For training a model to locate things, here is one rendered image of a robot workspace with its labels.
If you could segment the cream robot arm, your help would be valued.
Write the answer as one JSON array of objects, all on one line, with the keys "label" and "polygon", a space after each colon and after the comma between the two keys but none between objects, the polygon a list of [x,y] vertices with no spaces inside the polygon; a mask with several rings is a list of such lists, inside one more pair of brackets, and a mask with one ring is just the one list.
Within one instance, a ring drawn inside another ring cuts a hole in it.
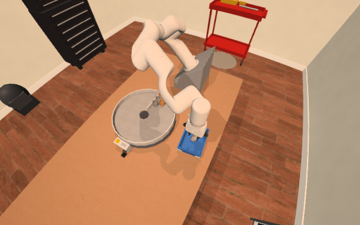
[{"label": "cream robot arm", "polygon": [[[174,70],[174,64],[158,45],[158,40],[164,41],[184,65],[185,71],[190,71],[198,63],[185,43],[177,39],[185,33],[184,22],[169,15],[159,24],[151,19],[143,22],[143,31],[133,44],[131,60],[139,71],[146,71],[150,66],[158,76],[158,89],[163,101],[175,114],[181,114],[191,106],[188,113],[190,124],[196,128],[203,127],[210,112],[210,102],[205,99],[198,89],[189,85],[175,96],[167,90],[166,82]],[[161,33],[160,33],[161,32]]]}]

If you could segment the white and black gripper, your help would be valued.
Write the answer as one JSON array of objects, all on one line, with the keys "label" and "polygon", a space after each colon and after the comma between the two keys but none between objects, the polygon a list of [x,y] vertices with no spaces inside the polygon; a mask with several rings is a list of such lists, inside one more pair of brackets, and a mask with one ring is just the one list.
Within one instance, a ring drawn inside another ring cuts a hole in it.
[{"label": "white and black gripper", "polygon": [[191,133],[197,136],[197,140],[200,137],[208,137],[208,133],[205,132],[206,128],[207,128],[207,121],[206,124],[203,127],[200,128],[196,128],[194,126],[192,126],[190,124],[190,119],[187,119],[187,122],[183,124],[183,126],[185,126],[185,130],[188,131],[188,134],[190,135]]}]

